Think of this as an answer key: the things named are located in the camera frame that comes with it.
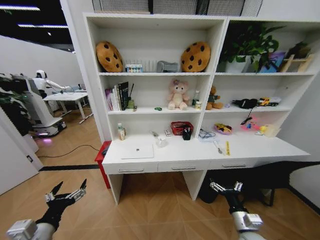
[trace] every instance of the ceiling light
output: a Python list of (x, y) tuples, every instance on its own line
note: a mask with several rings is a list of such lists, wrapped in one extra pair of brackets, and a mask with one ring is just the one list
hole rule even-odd
[(0, 5), (1, 10), (40, 11), (36, 6)]
[(20, 28), (42, 28), (42, 29), (67, 29), (67, 25), (33, 25), (33, 24), (18, 24)]

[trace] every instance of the drawer handle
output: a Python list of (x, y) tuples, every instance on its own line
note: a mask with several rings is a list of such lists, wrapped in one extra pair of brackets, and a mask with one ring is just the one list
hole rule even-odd
[(195, 166), (187, 166), (187, 167), (171, 167), (172, 170), (191, 170), (196, 169)]
[(143, 172), (144, 169), (137, 169), (137, 170), (124, 170), (124, 169), (118, 169), (119, 173), (134, 173), (134, 172)]
[(245, 167), (247, 166), (246, 164), (239, 164), (239, 165), (222, 165), (222, 167), (224, 168), (242, 168), (242, 167)]

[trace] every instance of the small bottle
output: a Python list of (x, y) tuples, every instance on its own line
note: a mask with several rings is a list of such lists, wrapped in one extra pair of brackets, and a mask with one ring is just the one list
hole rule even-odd
[(120, 140), (125, 140), (126, 138), (126, 132), (125, 129), (122, 126), (122, 123), (118, 123), (118, 135)]
[(202, 101), (196, 101), (194, 108), (196, 110), (201, 110)]
[(200, 95), (200, 91), (195, 90), (195, 94), (192, 99), (192, 106), (196, 106), (196, 102), (199, 101), (199, 95)]

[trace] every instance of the laminate floor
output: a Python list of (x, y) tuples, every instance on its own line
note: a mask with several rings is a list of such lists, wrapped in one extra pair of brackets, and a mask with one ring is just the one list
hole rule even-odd
[[(99, 169), (42, 171), (0, 196), (0, 239), (12, 223), (38, 219), (47, 209), (44, 194), (64, 181), (60, 192), (87, 178), (87, 194), (63, 213), (55, 240), (237, 240), (223, 197), (192, 201), (180, 172), (125, 175), (118, 206)], [(278, 189), (273, 207), (251, 201), (268, 240), (318, 240), (320, 217), (287, 189)]]
[[(86, 116), (91, 113), (89, 108), (85, 108), (83, 111)], [(60, 114), (60, 111), (55, 112), (56, 117)], [(36, 143), (39, 150), (36, 155), (60, 156), (79, 145), (92, 145), (94, 148), (100, 149), (101, 142), (94, 116), (79, 124), (81, 119), (79, 110), (73, 110), (63, 116), (67, 126), (66, 129), (54, 137), (38, 139)], [(45, 166), (87, 165), (95, 163), (96, 155), (97, 151), (91, 147), (82, 146), (71, 154), (56, 158), (40, 157), (40, 160)]]

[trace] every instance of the ceiling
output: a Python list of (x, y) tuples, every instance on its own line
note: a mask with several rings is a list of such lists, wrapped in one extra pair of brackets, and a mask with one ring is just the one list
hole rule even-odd
[(73, 51), (68, 28), (18, 26), (18, 24), (67, 25), (59, 0), (0, 0), (0, 5), (34, 6), (40, 9), (40, 11), (0, 9), (0, 35), (51, 47), (56, 45), (59, 49), (63, 49), (65, 45)]

